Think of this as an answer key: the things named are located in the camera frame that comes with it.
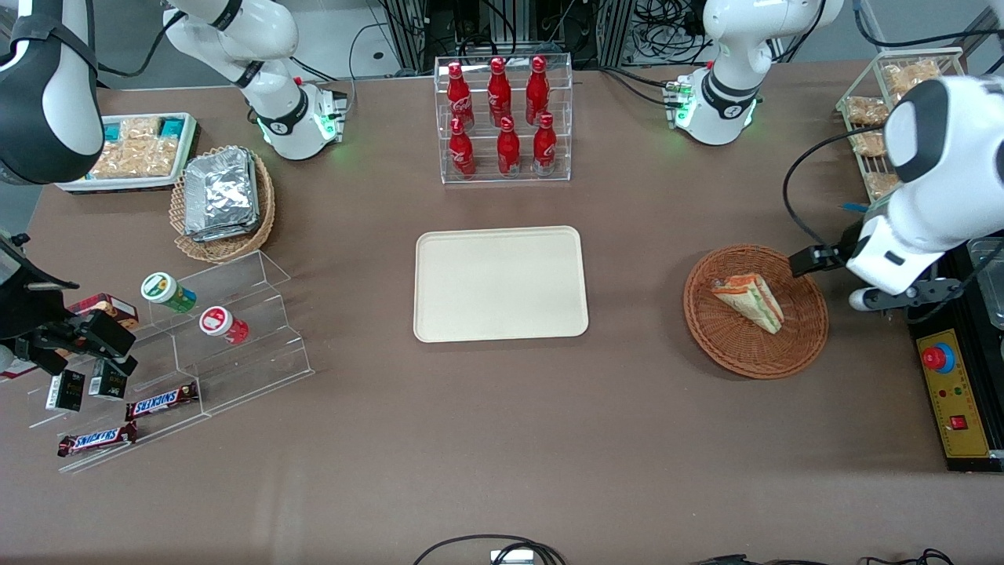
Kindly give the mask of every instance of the chocolate bar wrapper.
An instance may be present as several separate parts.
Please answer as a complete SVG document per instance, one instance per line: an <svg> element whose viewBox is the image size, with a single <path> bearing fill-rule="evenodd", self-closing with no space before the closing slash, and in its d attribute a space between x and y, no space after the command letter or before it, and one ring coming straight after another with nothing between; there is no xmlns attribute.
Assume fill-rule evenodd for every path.
<svg viewBox="0 0 1004 565"><path fill-rule="evenodd" d="M90 450L103 450L118 444L136 442L136 422L130 422L121 428L113 428L88 434L86 436L65 436L59 442L59 451L56 455L60 458L75 456Z"/></svg>
<svg viewBox="0 0 1004 565"><path fill-rule="evenodd" d="M126 421L133 421L139 417L148 416L161 410L167 410L178 404L185 404L199 399L199 383L191 383L180 386L174 390L152 396L146 400L141 400L135 404L126 405Z"/></svg>

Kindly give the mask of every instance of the bottle cap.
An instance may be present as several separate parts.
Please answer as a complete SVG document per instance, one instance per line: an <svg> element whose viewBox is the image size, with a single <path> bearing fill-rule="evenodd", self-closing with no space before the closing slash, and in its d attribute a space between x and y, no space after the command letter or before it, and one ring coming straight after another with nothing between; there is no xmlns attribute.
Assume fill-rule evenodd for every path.
<svg viewBox="0 0 1004 565"><path fill-rule="evenodd" d="M230 327L233 325L234 315L220 306L207 309L206 312L202 313L202 317L199 318L199 327L208 336L222 336L229 332Z"/></svg>
<svg viewBox="0 0 1004 565"><path fill-rule="evenodd" d="M178 281L167 272L155 272L140 287L143 298L154 304L166 303L178 292Z"/></svg>

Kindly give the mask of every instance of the red bottle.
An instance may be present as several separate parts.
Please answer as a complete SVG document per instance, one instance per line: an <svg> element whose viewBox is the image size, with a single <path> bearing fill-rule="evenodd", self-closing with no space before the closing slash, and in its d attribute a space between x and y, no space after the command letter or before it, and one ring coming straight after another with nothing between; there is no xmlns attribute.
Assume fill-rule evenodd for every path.
<svg viewBox="0 0 1004 565"><path fill-rule="evenodd" d="M446 89L446 97L450 98L450 111L454 117L460 117L464 128L468 131L474 128L474 106L471 104L471 88L464 80L464 71L460 61L450 63L450 85Z"/></svg>
<svg viewBox="0 0 1004 565"><path fill-rule="evenodd" d="M464 122L460 117L450 120L450 157L453 159L453 168L463 175L465 181L474 178L477 165L474 163L474 146L471 137L464 132Z"/></svg>
<svg viewBox="0 0 1004 565"><path fill-rule="evenodd" d="M530 63L533 72L526 82L526 122L536 125L540 121L540 113L547 111L547 96L550 94L550 84L547 83L547 59L537 55Z"/></svg>
<svg viewBox="0 0 1004 565"><path fill-rule="evenodd" d="M540 114L540 128L533 135L533 172L539 177L548 177L554 172L554 115L550 111Z"/></svg>
<svg viewBox="0 0 1004 565"><path fill-rule="evenodd" d="M505 75L505 59L492 57L492 77L488 79L488 107L496 127L502 126L502 118L512 115L512 87Z"/></svg>
<svg viewBox="0 0 1004 565"><path fill-rule="evenodd" d="M503 116L500 120L502 132L499 133L499 172L507 179L519 176L519 136L516 135L516 122L512 115Z"/></svg>

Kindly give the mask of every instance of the black cable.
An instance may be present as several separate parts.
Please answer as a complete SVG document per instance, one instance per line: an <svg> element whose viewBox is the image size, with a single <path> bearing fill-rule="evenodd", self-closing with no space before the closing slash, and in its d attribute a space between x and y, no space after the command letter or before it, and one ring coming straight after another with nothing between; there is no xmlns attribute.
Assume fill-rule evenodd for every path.
<svg viewBox="0 0 1004 565"><path fill-rule="evenodd" d="M816 18L812 22L812 25L809 27L808 31L806 31L805 34L803 34L800 39L798 39L797 41L793 41L792 44L787 49L785 49L783 53L777 55L777 57L774 58L775 61L780 61L787 56L788 57L787 62L791 62L791 59L794 58L795 53L797 53L798 49L802 47L802 43L804 43L805 40L809 38L809 35L811 35L812 32L815 31L816 26L819 25L819 20L822 19L822 11L825 8L826 8L826 0L819 0L819 11L816 12Z"/></svg>
<svg viewBox="0 0 1004 565"><path fill-rule="evenodd" d="M1002 29L960 31L958 33L946 33L945 35L935 35L933 37L914 39L912 41L880 41L872 37L868 31L864 29L864 22L861 21L860 10L860 0L854 0L854 23L857 25L858 33L860 33L861 37L863 37L868 43L880 47L913 47L914 45L923 45L924 43L934 43L935 41L945 41L947 39L961 39L963 37L973 37L975 35L995 35L1004 32Z"/></svg>
<svg viewBox="0 0 1004 565"><path fill-rule="evenodd" d="M321 71L317 70L316 68L310 66L309 64L301 61L300 59L298 59L296 57L289 57L289 60L295 62L297 64L297 66L299 66L303 70L306 70L307 72L309 72L309 73L317 76L318 78L323 78L324 80L327 80L329 82L337 82L337 80L338 80L334 76L331 76L330 74L326 74L324 72L321 72Z"/></svg>
<svg viewBox="0 0 1004 565"><path fill-rule="evenodd" d="M1000 68L1002 64L1004 64L1004 56L997 59L997 62L995 62L994 64L990 65L990 68L988 68L986 72L984 72L984 74L992 74L994 72L997 72L997 69Z"/></svg>
<svg viewBox="0 0 1004 565"><path fill-rule="evenodd" d="M358 31L355 32L355 37L352 37L352 44L348 46L348 75L352 77L353 81L355 80L355 73L352 72L352 51L355 50L355 42L359 39L359 35L362 35L363 31L369 29L370 27L380 27L382 25L390 25L390 24L388 24L386 21L382 21L379 23L370 23L368 25L363 25L362 27L359 28Z"/></svg>
<svg viewBox="0 0 1004 565"><path fill-rule="evenodd" d="M805 151L805 153L802 153L798 157L798 159L795 159L795 162L792 163L791 167L788 168L787 174L784 175L784 182L781 184L781 198L784 200L784 207L785 209L788 210L788 215L791 216L791 219L798 225L798 227L802 228L802 231L807 233L809 237L815 240L816 243L820 245L829 246L829 244L826 243L826 241L823 240L823 238L820 237L818 233L816 233L811 227L808 226L808 224L802 221L802 218L800 218L798 214L795 213L795 209L791 207L791 200L788 198L788 183L791 182L791 176L795 174L795 169L797 169L798 166L801 165L803 161L808 159L809 156L811 156L816 151L819 151L823 147L833 142L847 138L851 135L856 135L857 133L863 133L865 131L874 131L876 129L881 129L883 125L868 125L867 127L851 129L849 131L844 131L842 133L835 134L831 137L826 137L823 140L810 147L808 150ZM839 262L841 265L843 264L843 257L840 257L838 255L834 255L834 257L836 258L837 262Z"/></svg>
<svg viewBox="0 0 1004 565"><path fill-rule="evenodd" d="M607 67L600 67L599 71L602 72L602 73L604 73L604 74L606 74L610 78L616 80L617 82L620 82L621 86L623 86L624 88L628 88L632 92L635 92L636 94L638 94L640 97L642 97L644 99L647 99L647 100L649 100L649 101L651 101L653 103L658 103L659 105L663 106L664 108L666 108L666 107L680 107L679 104L666 103L665 100L661 100L661 99L657 99L657 98L651 97L648 94L646 94L646 93L644 93L644 92L642 92L640 90L635 89L635 86L632 86L631 84L629 84L626 80L624 80L623 78L621 78L617 74L615 74L613 72L610 72Z"/></svg>
<svg viewBox="0 0 1004 565"><path fill-rule="evenodd" d="M980 261L980 263L978 265L976 265L976 266L973 267L973 272L970 272L969 276L967 276L961 282L961 284L959 284L959 286L955 288L954 291L952 291L951 293L948 294L948 296L946 296L944 299L942 299L941 301L939 301L938 304L930 312L928 312L927 314L925 314L924 316L922 316L920 318L911 318L910 316L904 314L904 318L906 319L907 324L910 324L910 325L923 324L924 322L927 322L928 320L930 320L934 315L936 315L939 312L941 312L942 309L944 309L946 306L948 306L948 304L950 302L952 302L955 299L961 297L962 294L964 292L966 292L966 288L969 287L969 285L971 284L971 282L976 279L976 276L978 274L980 274L981 272L983 272L983 269L985 269L987 267L987 265L991 263L991 261L993 261L994 259L996 259L997 256L1000 255L1000 253L1001 253L1002 250L1004 250L1004 239L1001 239L1001 242L998 243L996 247L994 247L994 250L990 251L989 255L983 257L983 259ZM937 549L926 549L926 550L924 550L924 555L921 556L921 558L924 559L924 561L918 560L917 563L919 565L924 565L925 563L927 563L927 559L929 557L935 557L937 559L941 559L942 561L948 563L949 565L952 565L952 560L948 559L947 558L948 556L946 556L944 553L941 553L941 555L930 555L929 556L928 555L929 551L930 552L941 553Z"/></svg>
<svg viewBox="0 0 1004 565"><path fill-rule="evenodd" d="M135 78L143 74L144 71L147 70L147 67L150 65L151 59L154 58L154 53L157 52L157 48L161 46L161 41L164 41L164 36L168 34L168 29L171 29L171 26L181 21L181 19L184 18L185 16L186 16L185 12L182 11L178 11L175 13L175 15L171 16L171 19L168 20L168 23L164 24L164 27L162 27L161 30L157 32L157 37L154 38L154 44L150 46L150 51L147 52L147 58L143 59L143 64L141 64L140 68L138 68L137 70L133 72L127 72L124 70L111 68L110 66L101 63L97 63L97 69L103 70L104 72L110 72L111 74L121 76L122 78Z"/></svg>
<svg viewBox="0 0 1004 565"><path fill-rule="evenodd" d="M485 6L488 6L488 8L491 9L491 11L495 12L495 14L498 15L498 17L502 18L502 23L504 23L505 26L509 28L509 32L512 33L512 51L510 51L509 54L510 55L515 54L516 53L516 26L514 26L511 21L509 21L509 18L505 17L505 14L502 13L502 10L499 10L498 8L495 7L495 4L492 4L488 0L481 0L481 2Z"/></svg>
<svg viewBox="0 0 1004 565"><path fill-rule="evenodd" d="M616 72L617 74L623 74L628 78L631 78L633 80L638 80L639 82L643 82L645 84L650 84L652 86L659 86L660 88L666 86L666 82L665 81L660 82L659 80L653 80L652 78L646 78L645 76L642 76L640 74L635 74L634 72L631 72L629 70L624 70L622 68L617 68L615 66L604 66L603 70L609 70L609 71L612 71L612 72Z"/></svg>
<svg viewBox="0 0 1004 565"><path fill-rule="evenodd" d="M541 559L543 560L550 559L551 561L545 561L545 564L547 565L550 564L557 565L558 563L560 563L560 565L566 565L564 558L561 557L561 554L548 545L537 543L529 538L523 538L521 536L507 536L503 534L473 534L470 536L460 536L458 538L450 538L448 540L443 540L442 542L439 542L430 547L429 549L425 550L424 552L422 552L422 555L420 555L419 558L416 559L415 563L413 563L412 565L419 565L420 563L422 563L422 560L424 560L426 557L429 556L430 553L436 551L441 547L460 542L467 542L471 540L506 540L510 542L511 541L519 542L515 544L510 544L506 546L505 549L500 551L498 556L496 556L496 558L492 561L493 565L498 565L499 563L501 563L502 559L504 559L505 555L510 551L514 549L520 549L522 547L526 547L527 549L530 549L537 555L540 555Z"/></svg>

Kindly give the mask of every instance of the bread in plastic bag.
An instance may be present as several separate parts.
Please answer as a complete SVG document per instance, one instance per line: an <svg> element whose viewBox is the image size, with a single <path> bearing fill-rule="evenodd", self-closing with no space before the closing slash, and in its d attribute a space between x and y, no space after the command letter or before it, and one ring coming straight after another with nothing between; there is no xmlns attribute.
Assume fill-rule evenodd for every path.
<svg viewBox="0 0 1004 565"><path fill-rule="evenodd" d="M878 125L889 117L889 107L882 98L847 96L847 119L858 125Z"/></svg>

